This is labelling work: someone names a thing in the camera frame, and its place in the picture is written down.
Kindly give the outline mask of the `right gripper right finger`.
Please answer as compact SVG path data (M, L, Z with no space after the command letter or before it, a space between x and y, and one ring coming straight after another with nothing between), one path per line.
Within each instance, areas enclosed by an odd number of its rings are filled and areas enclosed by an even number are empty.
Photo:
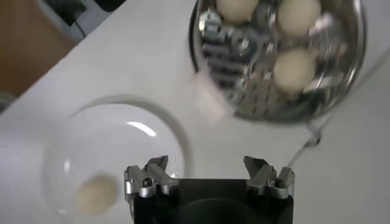
M244 165L250 179L246 188L256 196L270 194L273 198L294 196L295 173L290 167L283 167L279 173L264 159L245 156Z

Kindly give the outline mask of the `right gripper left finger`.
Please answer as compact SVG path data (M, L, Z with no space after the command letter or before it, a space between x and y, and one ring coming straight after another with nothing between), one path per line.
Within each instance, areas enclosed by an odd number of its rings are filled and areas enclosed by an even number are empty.
M138 166L129 166L124 171L125 198L150 198L156 195L157 188L164 195L172 195L179 186L179 180L170 177L166 172L168 155L151 158L141 169Z

